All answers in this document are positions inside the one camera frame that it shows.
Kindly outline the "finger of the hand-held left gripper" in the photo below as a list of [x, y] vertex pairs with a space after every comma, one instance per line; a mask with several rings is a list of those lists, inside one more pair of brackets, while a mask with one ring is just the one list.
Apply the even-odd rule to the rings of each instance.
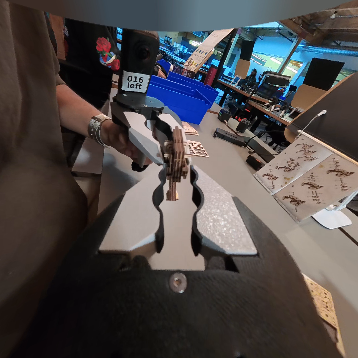
[[154, 138], [153, 132], [146, 126], [144, 115], [125, 111], [125, 125], [128, 127], [128, 137], [138, 149], [137, 163], [144, 165], [148, 158], [157, 165], [163, 165], [163, 154], [160, 143]]
[[156, 111], [156, 115], [155, 137], [163, 149], [166, 141], [173, 140], [173, 130], [176, 127], [183, 129], [183, 125], [178, 115], [168, 107], [164, 107], [162, 111]]

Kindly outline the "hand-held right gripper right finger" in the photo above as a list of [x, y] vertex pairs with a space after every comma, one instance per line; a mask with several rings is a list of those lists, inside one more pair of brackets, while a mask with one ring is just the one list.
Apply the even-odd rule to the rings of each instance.
[[195, 255], [256, 256], [258, 251], [235, 198], [198, 166], [190, 168], [193, 215], [191, 246]]

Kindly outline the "layered wooden model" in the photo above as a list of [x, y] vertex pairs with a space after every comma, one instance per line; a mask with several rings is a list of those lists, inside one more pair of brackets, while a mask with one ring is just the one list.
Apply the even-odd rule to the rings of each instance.
[[169, 182], [166, 200], [177, 201], [177, 183], [186, 179], [191, 165], [190, 148], [183, 128], [176, 126], [172, 131], [172, 140], [164, 141], [163, 156]]

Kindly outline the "wooden gear parts sheet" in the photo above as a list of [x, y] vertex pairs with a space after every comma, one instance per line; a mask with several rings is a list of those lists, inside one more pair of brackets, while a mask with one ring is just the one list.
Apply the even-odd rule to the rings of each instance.
[[317, 313], [323, 321], [331, 340], [334, 342], [341, 356], [346, 357], [346, 352], [343, 345], [342, 335], [331, 293], [323, 286], [309, 278], [307, 275], [302, 275], [314, 301]]

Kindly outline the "person's left forearm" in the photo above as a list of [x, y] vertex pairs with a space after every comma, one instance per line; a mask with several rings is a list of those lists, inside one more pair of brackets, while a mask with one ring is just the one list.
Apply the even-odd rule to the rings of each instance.
[[66, 129], [89, 138], [87, 128], [90, 119], [103, 113], [64, 84], [56, 86], [56, 98], [60, 124]]

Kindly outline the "grey desk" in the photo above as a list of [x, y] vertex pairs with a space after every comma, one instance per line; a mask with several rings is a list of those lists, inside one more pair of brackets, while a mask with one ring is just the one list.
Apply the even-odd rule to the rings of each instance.
[[[225, 129], [217, 115], [207, 112], [201, 124], [193, 125], [209, 157], [193, 157], [193, 163], [230, 194], [239, 198], [257, 215], [288, 249], [300, 270], [333, 296], [335, 311], [347, 357], [357, 357], [357, 216], [348, 209], [352, 224], [329, 230], [308, 218], [300, 223], [276, 202], [253, 177], [245, 160], [247, 150], [213, 138], [216, 128]], [[94, 213], [102, 212], [115, 198], [143, 178], [157, 174], [150, 165], [142, 173], [131, 169], [132, 161], [114, 149], [104, 149], [85, 140], [72, 168], [78, 184], [94, 204]]]

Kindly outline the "black power strip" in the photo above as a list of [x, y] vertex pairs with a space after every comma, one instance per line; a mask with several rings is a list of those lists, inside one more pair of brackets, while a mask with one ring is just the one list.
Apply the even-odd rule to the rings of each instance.
[[225, 140], [240, 147], [244, 147], [246, 145], [242, 136], [237, 136], [236, 134], [233, 134], [221, 128], [216, 128], [213, 133], [213, 137]]

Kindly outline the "small black adapter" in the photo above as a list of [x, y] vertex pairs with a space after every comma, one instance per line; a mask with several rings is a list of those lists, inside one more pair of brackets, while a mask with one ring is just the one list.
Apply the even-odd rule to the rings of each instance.
[[266, 163], [261, 161], [260, 159], [257, 159], [255, 156], [249, 154], [247, 159], [246, 159], [246, 163], [255, 171], [259, 171], [260, 169], [262, 169]]

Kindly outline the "illustrated cardboard sign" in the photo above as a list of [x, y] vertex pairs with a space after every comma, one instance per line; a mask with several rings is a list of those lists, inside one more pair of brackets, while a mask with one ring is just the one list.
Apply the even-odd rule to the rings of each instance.
[[234, 29], [214, 30], [184, 63], [183, 70], [194, 73], [198, 72], [211, 56], [214, 47], [233, 30]]

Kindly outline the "model instruction sheet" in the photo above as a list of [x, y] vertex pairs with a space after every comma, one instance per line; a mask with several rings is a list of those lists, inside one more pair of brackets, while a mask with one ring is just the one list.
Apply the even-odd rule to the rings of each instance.
[[305, 135], [253, 176], [297, 222], [358, 188], [357, 162]]

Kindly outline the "person's shirt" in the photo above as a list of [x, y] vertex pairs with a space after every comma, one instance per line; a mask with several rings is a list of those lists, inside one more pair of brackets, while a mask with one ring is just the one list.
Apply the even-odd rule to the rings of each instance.
[[60, 262], [87, 225], [67, 165], [59, 62], [43, 11], [0, 3], [1, 357], [21, 341]]

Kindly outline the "white sheet stand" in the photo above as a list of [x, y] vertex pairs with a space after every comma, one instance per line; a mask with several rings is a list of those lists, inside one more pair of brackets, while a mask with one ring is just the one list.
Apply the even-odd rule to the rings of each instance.
[[342, 213], [342, 209], [345, 208], [357, 194], [358, 191], [353, 192], [342, 199], [339, 204], [331, 204], [327, 208], [312, 215], [312, 218], [320, 225], [330, 230], [351, 225], [352, 221], [347, 215]]

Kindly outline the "black board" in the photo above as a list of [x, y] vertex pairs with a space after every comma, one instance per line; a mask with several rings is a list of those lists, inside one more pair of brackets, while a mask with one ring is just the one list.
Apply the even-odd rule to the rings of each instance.
[[341, 154], [352, 163], [358, 161], [358, 74], [352, 74], [332, 87], [307, 110], [299, 114], [284, 131], [293, 143], [299, 134], [310, 137]]

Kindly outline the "black panel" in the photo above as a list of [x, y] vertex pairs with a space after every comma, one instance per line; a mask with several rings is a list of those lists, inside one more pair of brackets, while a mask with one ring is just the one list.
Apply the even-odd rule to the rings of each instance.
[[302, 84], [328, 91], [333, 86], [344, 64], [340, 61], [313, 57]]

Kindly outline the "emptied wooden sheet frame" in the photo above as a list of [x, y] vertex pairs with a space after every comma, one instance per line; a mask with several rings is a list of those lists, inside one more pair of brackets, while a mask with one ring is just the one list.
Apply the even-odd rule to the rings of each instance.
[[192, 156], [198, 156], [203, 158], [208, 158], [209, 155], [207, 151], [204, 149], [202, 144], [197, 141], [187, 141], [189, 145], [189, 151]]

